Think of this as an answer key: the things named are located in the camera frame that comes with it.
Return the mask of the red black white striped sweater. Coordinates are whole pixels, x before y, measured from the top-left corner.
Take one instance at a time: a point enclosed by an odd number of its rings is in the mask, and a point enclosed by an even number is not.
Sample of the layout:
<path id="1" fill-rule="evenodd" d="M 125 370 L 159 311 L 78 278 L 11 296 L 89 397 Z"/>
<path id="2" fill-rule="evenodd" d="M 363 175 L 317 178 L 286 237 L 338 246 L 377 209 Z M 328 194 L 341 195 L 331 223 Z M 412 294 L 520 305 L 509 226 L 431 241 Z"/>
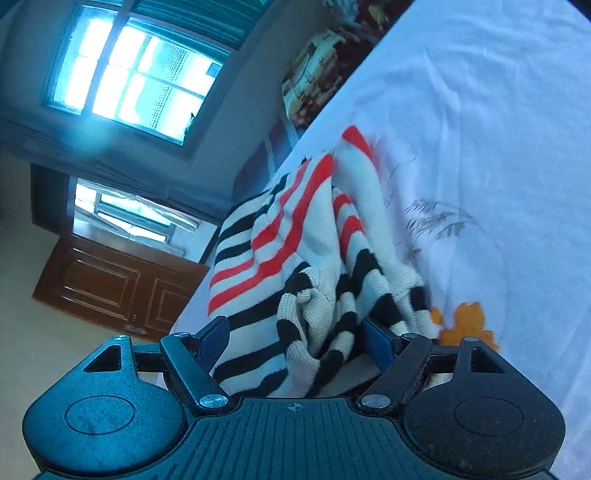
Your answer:
<path id="1" fill-rule="evenodd" d="M 233 398 L 342 395 L 377 377 L 360 323 L 435 338 L 424 282 L 398 258 L 377 163 L 356 127 L 226 217 L 208 315 L 229 324 L 212 377 Z"/>

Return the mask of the white floral bed sheet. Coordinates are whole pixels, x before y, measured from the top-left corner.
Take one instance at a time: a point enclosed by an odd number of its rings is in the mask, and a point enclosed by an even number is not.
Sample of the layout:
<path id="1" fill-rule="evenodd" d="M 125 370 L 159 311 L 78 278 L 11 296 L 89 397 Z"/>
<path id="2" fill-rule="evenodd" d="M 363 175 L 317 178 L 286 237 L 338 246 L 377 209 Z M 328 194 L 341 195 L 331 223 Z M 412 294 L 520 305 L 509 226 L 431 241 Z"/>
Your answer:
<path id="1" fill-rule="evenodd" d="M 235 412 L 198 422 L 183 477 L 588 478 L 583 10 L 416 2 L 263 191 L 349 127 L 372 148 L 398 258 L 424 282 L 430 339 L 458 348 L 454 371 L 402 413 L 356 409 L 380 372 L 334 397 L 231 397 Z"/>

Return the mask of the striped purple mattress sheet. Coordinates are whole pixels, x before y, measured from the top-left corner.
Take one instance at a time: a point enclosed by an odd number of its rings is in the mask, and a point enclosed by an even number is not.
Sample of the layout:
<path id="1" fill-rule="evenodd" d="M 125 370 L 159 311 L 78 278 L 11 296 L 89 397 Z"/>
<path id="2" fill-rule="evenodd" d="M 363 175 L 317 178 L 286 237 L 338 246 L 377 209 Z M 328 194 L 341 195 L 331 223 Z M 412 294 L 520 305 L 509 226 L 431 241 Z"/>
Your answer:
<path id="1" fill-rule="evenodd" d="M 262 192 L 300 137 L 287 119 L 277 120 L 236 175 L 232 201 L 238 203 Z"/>

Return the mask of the colourful floral cloth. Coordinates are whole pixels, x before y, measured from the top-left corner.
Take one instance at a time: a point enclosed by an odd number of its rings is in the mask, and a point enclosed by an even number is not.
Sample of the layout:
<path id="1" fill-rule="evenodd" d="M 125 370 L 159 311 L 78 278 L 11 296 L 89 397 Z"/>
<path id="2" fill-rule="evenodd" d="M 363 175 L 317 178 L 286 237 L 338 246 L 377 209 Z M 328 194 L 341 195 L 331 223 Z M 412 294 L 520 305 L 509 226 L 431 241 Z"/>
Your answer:
<path id="1" fill-rule="evenodd" d="M 322 0 L 339 22 L 374 30 L 388 30 L 413 0 Z"/>

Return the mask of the window with teal curtain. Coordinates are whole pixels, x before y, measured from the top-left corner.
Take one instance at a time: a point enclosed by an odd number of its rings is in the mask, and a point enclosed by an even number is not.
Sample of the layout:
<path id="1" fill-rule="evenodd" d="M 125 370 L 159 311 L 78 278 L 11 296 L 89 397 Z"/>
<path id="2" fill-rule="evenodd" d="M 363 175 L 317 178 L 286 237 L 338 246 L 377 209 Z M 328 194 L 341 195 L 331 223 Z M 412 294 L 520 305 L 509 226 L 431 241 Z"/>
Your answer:
<path id="1" fill-rule="evenodd" d="M 182 145 L 265 1 L 79 1 L 60 41 L 47 103 Z"/>

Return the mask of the brown wooden door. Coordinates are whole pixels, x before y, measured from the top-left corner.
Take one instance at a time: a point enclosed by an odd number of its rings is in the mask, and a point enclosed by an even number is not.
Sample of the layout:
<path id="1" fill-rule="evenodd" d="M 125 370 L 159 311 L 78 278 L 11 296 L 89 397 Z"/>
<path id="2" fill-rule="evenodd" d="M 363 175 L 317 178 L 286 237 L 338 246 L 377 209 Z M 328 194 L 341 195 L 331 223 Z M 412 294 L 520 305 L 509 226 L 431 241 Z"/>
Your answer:
<path id="1" fill-rule="evenodd" d="M 167 335 L 208 267 L 148 247 L 129 252 L 77 235 L 61 236 L 33 298 L 119 333 Z"/>

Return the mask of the folded patterned blanket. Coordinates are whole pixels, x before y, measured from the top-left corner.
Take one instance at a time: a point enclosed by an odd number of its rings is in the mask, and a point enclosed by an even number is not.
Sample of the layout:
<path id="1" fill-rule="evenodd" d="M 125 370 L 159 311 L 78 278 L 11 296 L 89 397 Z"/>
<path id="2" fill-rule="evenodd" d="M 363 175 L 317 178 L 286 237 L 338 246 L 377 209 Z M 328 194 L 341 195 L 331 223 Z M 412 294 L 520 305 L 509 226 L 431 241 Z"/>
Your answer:
<path id="1" fill-rule="evenodd" d="M 312 36 L 281 81 L 287 120 L 297 130 L 310 127 L 376 44 L 375 37 L 349 28 L 328 28 Z"/>

